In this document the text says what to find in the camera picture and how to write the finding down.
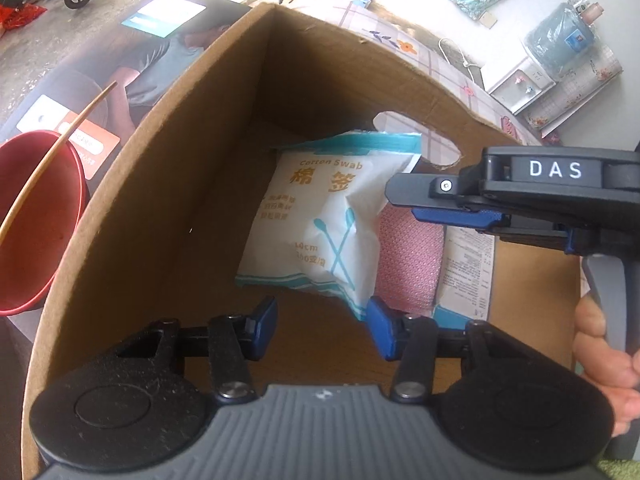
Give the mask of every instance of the human hand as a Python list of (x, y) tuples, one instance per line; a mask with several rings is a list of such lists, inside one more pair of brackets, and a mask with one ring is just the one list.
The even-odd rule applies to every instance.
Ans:
[(640, 418), (640, 351), (633, 357), (611, 348), (604, 340), (604, 314), (586, 295), (575, 309), (574, 354), (584, 367), (583, 378), (598, 387), (609, 399), (615, 414), (613, 436), (626, 433), (629, 423)]

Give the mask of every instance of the red bucket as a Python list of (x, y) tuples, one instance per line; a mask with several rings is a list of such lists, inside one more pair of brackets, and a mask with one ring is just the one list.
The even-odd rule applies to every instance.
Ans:
[[(0, 145), (0, 219), (58, 136), (37, 130)], [(0, 316), (40, 305), (87, 201), (80, 157), (67, 142), (27, 197), (0, 246)]]

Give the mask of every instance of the red bag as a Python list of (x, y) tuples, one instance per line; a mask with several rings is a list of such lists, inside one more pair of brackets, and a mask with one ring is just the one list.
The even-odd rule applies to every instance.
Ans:
[(11, 9), (0, 6), (0, 23), (6, 30), (24, 27), (40, 16), (47, 9), (44, 7), (25, 4), (21, 9)]

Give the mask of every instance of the green mat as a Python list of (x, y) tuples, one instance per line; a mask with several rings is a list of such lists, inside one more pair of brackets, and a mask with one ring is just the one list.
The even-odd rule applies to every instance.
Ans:
[(640, 463), (629, 460), (600, 460), (598, 463), (613, 480), (640, 480)]

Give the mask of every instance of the power cord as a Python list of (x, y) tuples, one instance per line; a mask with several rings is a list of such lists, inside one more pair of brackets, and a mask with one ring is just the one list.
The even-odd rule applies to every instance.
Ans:
[(474, 78), (474, 75), (472, 74), (471, 69), (469, 67), (475, 66), (475, 67), (480, 68), (480, 66), (478, 66), (478, 65), (476, 65), (474, 63), (469, 63), (468, 60), (466, 60), (465, 53), (462, 52), (462, 49), (460, 48), (460, 46), (455, 41), (450, 40), (449, 38), (441, 38), (441, 40), (438, 42), (438, 48), (440, 49), (440, 51), (441, 51), (441, 53), (442, 53), (442, 55), (443, 55), (443, 57), (444, 57), (444, 59), (445, 59), (445, 61), (447, 63), (452, 64), (449, 61), (449, 57), (447, 57), (447, 54), (445, 54), (444, 49), (442, 48), (442, 42), (443, 41), (449, 41), (450, 43), (453, 43), (456, 46), (457, 50), (460, 53), (460, 56), (462, 56), (462, 65), (466, 68), (466, 71), (469, 72), (469, 76), (471, 77), (471, 81), (473, 81), (475, 83), (476, 79)]

